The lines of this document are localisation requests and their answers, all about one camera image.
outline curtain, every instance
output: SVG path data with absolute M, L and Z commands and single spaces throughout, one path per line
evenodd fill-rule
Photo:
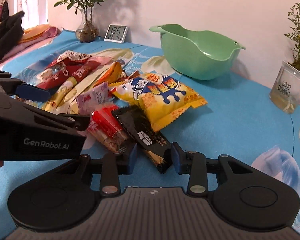
M 25 12 L 22 19 L 23 29 L 47 23 L 46 2 L 47 0 L 16 0 L 17 12 Z

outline black cloth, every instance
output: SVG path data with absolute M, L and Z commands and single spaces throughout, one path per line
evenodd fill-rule
M 21 27 L 22 17 L 25 15 L 23 11 L 9 16 L 0 23 L 0 59 L 4 57 L 23 36 Z
M 3 22 L 4 20 L 8 19 L 8 17 L 9 17 L 9 5 L 8 5 L 7 0 L 5 0 L 2 5 L 0 22 Z

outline metal screw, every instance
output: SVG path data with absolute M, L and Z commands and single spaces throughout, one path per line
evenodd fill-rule
M 105 186 L 102 188 L 102 191 L 106 194 L 113 194 L 118 191 L 118 188 L 116 186 Z
M 190 188 L 190 191 L 193 193 L 203 193 L 206 191 L 206 188 L 201 185 L 194 185 Z

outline white tag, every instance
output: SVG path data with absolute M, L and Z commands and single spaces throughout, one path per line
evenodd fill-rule
M 143 131 L 138 133 L 140 139 L 147 145 L 149 146 L 150 144 L 152 144 L 152 141 L 150 139 L 150 137 Z

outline clock display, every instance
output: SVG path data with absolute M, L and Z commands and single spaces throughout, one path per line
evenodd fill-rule
M 121 41 L 123 39 L 126 26 L 111 25 L 107 33 L 106 39 L 113 41 Z

